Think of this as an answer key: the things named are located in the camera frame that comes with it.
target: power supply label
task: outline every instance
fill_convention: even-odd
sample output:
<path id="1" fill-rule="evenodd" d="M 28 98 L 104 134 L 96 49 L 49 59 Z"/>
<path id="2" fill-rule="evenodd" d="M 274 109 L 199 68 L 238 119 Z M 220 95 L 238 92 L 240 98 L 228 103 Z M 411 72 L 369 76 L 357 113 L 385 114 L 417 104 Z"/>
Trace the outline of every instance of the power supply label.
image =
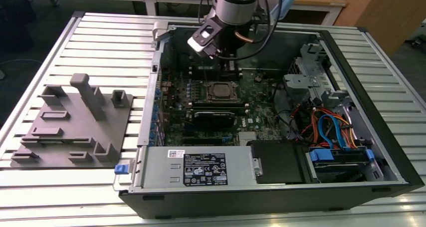
<path id="1" fill-rule="evenodd" d="M 227 185 L 224 153 L 184 154 L 184 185 Z"/>

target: black floor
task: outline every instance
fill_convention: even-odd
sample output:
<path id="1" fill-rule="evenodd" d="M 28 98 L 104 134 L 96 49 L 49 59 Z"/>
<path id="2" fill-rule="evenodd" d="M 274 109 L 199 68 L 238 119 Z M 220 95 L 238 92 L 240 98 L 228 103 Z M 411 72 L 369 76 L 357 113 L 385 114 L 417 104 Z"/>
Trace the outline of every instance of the black floor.
<path id="1" fill-rule="evenodd" d="M 49 0 L 32 0 L 31 6 L 36 14 L 36 21 L 27 25 L 27 29 L 33 40 L 33 47 L 29 51 L 19 54 L 0 52 L 0 63 L 15 59 L 43 62 L 76 10 L 120 14 L 144 13 L 144 5 L 131 1 L 59 0 L 59 3 L 59 7 L 52 7 Z M 206 14 L 207 11 L 208 7 L 204 6 L 202 14 Z M 160 4 L 159 12 L 160 15 L 196 17 L 198 5 L 182 4 L 167 8 L 164 4 Z M 393 56 L 393 61 L 425 99 L 426 54 L 405 44 Z M 13 61 L 0 65 L 0 70 L 5 74 L 4 79 L 0 80 L 0 126 L 37 69 L 39 64 L 35 61 Z"/>

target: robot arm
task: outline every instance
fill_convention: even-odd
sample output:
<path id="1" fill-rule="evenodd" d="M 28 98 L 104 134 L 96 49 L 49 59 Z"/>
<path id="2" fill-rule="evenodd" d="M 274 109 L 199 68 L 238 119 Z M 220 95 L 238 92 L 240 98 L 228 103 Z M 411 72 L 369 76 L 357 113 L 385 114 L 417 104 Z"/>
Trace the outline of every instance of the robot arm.
<path id="1" fill-rule="evenodd" d="M 188 45 L 199 55 L 227 59 L 236 50 L 252 40 L 248 36 L 254 24 L 268 24 L 264 20 L 283 19 L 294 0 L 212 0 L 212 9 L 206 16 L 203 26 L 192 34 Z M 258 12 L 271 10 L 267 15 Z"/>

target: copper pipe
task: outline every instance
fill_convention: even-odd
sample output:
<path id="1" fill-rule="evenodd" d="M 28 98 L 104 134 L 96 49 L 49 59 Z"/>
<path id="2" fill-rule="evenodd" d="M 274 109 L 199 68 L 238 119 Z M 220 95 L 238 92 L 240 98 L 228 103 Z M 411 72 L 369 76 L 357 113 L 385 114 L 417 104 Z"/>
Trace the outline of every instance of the copper pipe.
<path id="1" fill-rule="evenodd" d="M 250 43 L 250 44 L 254 42 L 252 39 L 250 39 L 248 37 L 244 37 L 243 35 L 240 35 L 238 31 L 235 31 L 235 36 L 236 36 L 236 38 L 238 38 L 239 40 L 242 40 L 243 42 L 247 42 L 247 43 Z"/>

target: blue cable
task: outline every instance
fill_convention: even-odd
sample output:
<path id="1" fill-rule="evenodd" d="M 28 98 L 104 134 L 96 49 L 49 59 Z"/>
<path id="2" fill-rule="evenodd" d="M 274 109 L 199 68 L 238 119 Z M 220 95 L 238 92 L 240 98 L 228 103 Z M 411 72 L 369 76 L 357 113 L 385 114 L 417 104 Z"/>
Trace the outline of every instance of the blue cable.
<path id="1" fill-rule="evenodd" d="M 337 119 L 334 116 L 329 115 L 329 114 L 323 115 L 323 116 L 319 118 L 319 121 L 318 121 L 318 131 L 319 131 L 319 135 L 321 135 L 321 137 L 327 141 L 327 143 L 329 143 L 329 145 L 330 145 L 330 149 L 333 149 L 333 146 L 334 146 L 334 145 L 333 145 L 333 142 L 331 142 L 331 140 L 327 138 L 327 136 L 325 135 L 325 133 L 323 133 L 323 131 L 322 131 L 322 121 L 323 121 L 323 119 L 325 119 L 326 117 L 330 117 L 331 120 L 333 120 L 334 127 L 335 127 L 335 134 L 337 134 L 337 137 L 338 137 L 338 142 L 339 142 L 341 148 L 346 148 L 346 142 L 345 142 L 345 140 L 343 140 L 343 138 L 342 138 L 341 126 L 339 126 L 338 119 Z"/>

